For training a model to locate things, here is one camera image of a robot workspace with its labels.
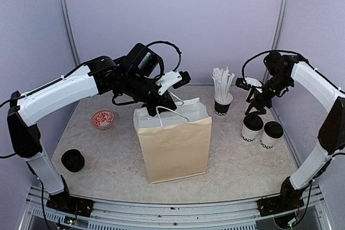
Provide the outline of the white paper cup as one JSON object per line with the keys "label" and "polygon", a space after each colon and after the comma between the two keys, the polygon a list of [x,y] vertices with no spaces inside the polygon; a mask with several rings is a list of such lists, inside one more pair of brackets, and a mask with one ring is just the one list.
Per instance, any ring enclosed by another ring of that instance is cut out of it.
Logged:
{"label": "white paper cup", "polygon": [[271,149],[280,138],[271,138],[264,131],[260,140],[260,145],[262,148],[268,150]]}
{"label": "white paper cup", "polygon": [[256,138],[259,132],[260,131],[249,130],[243,124],[242,130],[241,130],[241,138],[245,142],[252,142]]}

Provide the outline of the brown paper bag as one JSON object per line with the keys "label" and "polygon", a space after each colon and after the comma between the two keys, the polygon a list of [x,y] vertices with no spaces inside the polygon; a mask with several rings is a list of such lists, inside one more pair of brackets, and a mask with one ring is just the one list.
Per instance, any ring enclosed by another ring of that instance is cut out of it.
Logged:
{"label": "brown paper bag", "polygon": [[149,116],[146,108],[134,111],[133,124],[151,184],[206,173],[212,118],[199,98],[176,102]]}

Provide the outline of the black cup lid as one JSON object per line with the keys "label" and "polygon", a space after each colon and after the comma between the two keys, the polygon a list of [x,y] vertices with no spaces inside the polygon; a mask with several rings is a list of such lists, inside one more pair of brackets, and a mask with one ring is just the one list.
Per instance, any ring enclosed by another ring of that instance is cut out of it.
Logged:
{"label": "black cup lid", "polygon": [[265,123],[264,132],[271,138],[281,138],[284,134],[281,124],[276,121]]}
{"label": "black cup lid", "polygon": [[258,115],[245,116],[243,119],[243,124],[246,128],[253,131],[260,131],[264,127],[264,122]]}

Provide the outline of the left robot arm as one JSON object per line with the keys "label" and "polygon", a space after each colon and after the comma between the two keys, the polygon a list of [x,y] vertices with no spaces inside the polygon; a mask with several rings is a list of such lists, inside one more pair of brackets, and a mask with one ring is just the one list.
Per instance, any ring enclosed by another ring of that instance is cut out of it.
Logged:
{"label": "left robot arm", "polygon": [[38,121],[69,104],[109,91],[114,98],[126,94],[134,102],[144,103],[149,115],[155,116],[159,107],[176,109],[168,89],[180,81],[182,76],[176,69],[166,73],[162,58],[141,43],[120,58],[101,56],[84,62],[30,92],[12,93],[7,101],[10,105],[7,123],[13,150],[54,196],[54,202],[62,210],[70,211],[75,198],[67,193],[62,176],[40,143]]}

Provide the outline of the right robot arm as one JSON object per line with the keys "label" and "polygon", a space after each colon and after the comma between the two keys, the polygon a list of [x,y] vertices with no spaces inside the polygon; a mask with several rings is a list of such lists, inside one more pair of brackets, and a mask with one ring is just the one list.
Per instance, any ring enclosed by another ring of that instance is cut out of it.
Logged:
{"label": "right robot arm", "polygon": [[243,74],[236,81],[238,87],[250,92],[245,114],[264,115],[271,108],[274,97],[282,97],[289,88],[298,85],[310,95],[302,99],[309,103],[302,104],[302,114],[297,117],[298,125],[312,123],[314,119],[320,122],[315,147],[298,169],[284,180],[276,198],[277,208],[286,211],[344,149],[344,90],[333,84],[298,52],[268,50],[249,60],[262,55],[271,77],[262,83]]}

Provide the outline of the black cup with straws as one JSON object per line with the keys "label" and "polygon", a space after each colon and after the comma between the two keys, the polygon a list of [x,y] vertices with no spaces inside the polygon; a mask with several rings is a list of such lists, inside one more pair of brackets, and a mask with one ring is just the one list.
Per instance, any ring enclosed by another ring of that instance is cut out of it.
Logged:
{"label": "black cup with straws", "polygon": [[213,68],[212,77],[215,90],[214,111],[217,116],[226,116],[233,100],[230,94],[230,87],[235,78],[234,73],[229,72],[229,68]]}

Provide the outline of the red patterned bowl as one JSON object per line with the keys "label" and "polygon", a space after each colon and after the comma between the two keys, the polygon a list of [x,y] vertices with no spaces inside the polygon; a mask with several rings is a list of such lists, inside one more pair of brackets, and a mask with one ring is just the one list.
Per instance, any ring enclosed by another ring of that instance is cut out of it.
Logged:
{"label": "red patterned bowl", "polygon": [[114,122],[114,113],[111,110],[100,110],[91,119],[92,125],[99,130],[110,128]]}

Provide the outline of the stack of black lids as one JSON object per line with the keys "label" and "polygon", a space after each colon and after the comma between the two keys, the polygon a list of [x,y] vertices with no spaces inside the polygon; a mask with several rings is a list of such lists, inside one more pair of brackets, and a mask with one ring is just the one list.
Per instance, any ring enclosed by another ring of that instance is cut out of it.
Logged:
{"label": "stack of black lids", "polygon": [[85,165],[84,156],[77,149],[67,150],[61,157],[61,162],[70,172],[78,172]]}

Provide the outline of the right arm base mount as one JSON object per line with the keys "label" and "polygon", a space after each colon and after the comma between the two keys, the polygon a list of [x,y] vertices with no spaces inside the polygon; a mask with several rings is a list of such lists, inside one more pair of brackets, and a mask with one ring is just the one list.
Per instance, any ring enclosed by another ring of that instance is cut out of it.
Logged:
{"label": "right arm base mount", "polygon": [[290,194],[260,198],[257,201],[261,217],[278,214],[304,206],[301,191],[293,191]]}

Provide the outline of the front aluminium rail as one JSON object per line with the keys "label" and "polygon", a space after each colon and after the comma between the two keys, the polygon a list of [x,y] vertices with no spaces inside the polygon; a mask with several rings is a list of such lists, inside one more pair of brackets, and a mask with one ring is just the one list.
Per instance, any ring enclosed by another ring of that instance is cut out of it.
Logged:
{"label": "front aluminium rail", "polygon": [[74,224],[70,214],[51,208],[42,209],[48,194],[33,186],[20,213],[15,229],[46,229],[45,219],[63,229],[268,229],[276,228],[275,219],[285,213],[262,217],[258,197],[200,204],[145,204],[94,199],[90,217],[78,216]]}

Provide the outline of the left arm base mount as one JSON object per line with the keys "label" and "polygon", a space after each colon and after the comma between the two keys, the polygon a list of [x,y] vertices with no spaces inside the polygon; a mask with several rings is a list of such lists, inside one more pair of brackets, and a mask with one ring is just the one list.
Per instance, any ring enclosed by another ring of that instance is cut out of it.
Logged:
{"label": "left arm base mount", "polygon": [[46,204],[48,208],[88,218],[91,216],[93,205],[93,200],[71,196],[67,192],[49,195]]}

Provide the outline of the right aluminium frame post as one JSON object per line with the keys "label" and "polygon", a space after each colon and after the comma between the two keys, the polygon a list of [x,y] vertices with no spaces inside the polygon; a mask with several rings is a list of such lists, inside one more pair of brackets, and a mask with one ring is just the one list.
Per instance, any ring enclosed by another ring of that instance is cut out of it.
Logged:
{"label": "right aluminium frame post", "polygon": [[278,11],[278,18],[274,30],[273,41],[271,45],[272,50],[277,50],[279,47],[279,43],[282,37],[283,29],[284,29],[284,21],[287,12],[289,0],[280,0],[279,11]]}

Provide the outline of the aluminium frame post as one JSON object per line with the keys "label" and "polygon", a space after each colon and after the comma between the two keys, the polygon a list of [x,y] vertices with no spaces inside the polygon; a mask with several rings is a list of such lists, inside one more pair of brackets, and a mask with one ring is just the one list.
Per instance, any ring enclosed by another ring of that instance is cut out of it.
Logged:
{"label": "aluminium frame post", "polygon": [[81,61],[80,61],[80,58],[78,55],[78,50],[77,50],[74,35],[73,35],[70,16],[68,13],[67,0],[59,0],[59,5],[60,5],[60,9],[61,9],[61,14],[62,14],[65,32],[67,35],[68,45],[70,47],[70,51],[71,51],[71,55],[72,55],[72,60],[73,60],[74,65],[78,66],[78,65],[80,65]]}
{"label": "aluminium frame post", "polygon": [[279,11],[278,11],[278,18],[274,30],[273,41],[271,45],[272,50],[277,50],[279,47],[279,43],[282,37],[283,29],[284,29],[284,21],[287,12],[289,0],[280,0]]}

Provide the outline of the left aluminium frame post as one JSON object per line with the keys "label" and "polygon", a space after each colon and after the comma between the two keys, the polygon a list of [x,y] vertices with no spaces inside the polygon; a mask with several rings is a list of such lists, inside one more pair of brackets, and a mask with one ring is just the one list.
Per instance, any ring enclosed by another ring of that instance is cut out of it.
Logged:
{"label": "left aluminium frame post", "polygon": [[78,50],[77,50],[74,35],[73,35],[70,16],[68,13],[67,0],[59,0],[59,5],[60,5],[60,9],[61,9],[61,14],[62,14],[65,32],[67,35],[68,45],[70,47],[70,51],[71,51],[71,55],[72,55],[72,60],[73,60],[74,65],[78,66],[78,65],[80,65],[81,61],[80,61],[80,58],[78,55]]}

